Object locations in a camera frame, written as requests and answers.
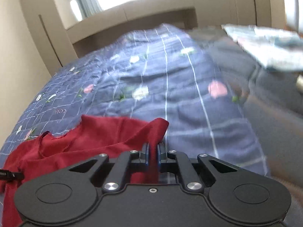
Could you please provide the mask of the white charger adapter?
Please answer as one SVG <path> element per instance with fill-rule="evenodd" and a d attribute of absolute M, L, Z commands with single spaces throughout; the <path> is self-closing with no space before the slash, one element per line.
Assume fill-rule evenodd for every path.
<path fill-rule="evenodd" d="M 299 75 L 296 80 L 296 87 L 300 92 L 303 92 L 303 76 Z"/>

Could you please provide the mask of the light blue folded cloth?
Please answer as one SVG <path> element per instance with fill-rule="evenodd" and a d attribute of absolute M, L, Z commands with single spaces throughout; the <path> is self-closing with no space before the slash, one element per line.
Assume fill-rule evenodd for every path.
<path fill-rule="evenodd" d="M 296 32 L 252 25 L 225 24 L 221 27 L 265 69 L 302 71 L 302 37 Z"/>

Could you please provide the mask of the dark grey quilted mattress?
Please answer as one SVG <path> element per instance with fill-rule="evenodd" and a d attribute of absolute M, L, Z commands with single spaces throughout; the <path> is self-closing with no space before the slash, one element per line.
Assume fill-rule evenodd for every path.
<path fill-rule="evenodd" d="M 302 193 L 302 94 L 296 89 L 297 75 L 265 70 L 219 27 L 188 33 L 240 97 L 272 176 Z"/>

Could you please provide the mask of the blue plaid floral quilt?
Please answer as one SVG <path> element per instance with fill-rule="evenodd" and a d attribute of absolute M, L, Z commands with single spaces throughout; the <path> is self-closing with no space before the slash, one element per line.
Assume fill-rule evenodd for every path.
<path fill-rule="evenodd" d="M 183 30 L 162 24 L 132 31 L 73 61 L 35 95 L 1 149 L 1 162 L 26 138 L 63 135 L 81 115 L 169 122 L 166 148 L 206 153 L 249 171 L 270 170 L 236 92 L 212 57 Z"/>

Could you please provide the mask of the red long-sleeve sweater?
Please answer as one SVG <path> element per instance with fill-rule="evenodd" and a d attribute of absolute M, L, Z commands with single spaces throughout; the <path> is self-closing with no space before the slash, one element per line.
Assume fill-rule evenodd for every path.
<path fill-rule="evenodd" d="M 82 115 L 80 123 L 63 136 L 45 132 L 21 143 L 7 158 L 4 169 L 24 174 L 24 182 L 57 171 L 99 154 L 110 158 L 122 152 L 151 149 L 151 166 L 146 173 L 135 173 L 131 183 L 156 183 L 157 145 L 163 140 L 169 122 L 156 118 L 151 122 L 126 117 Z"/>

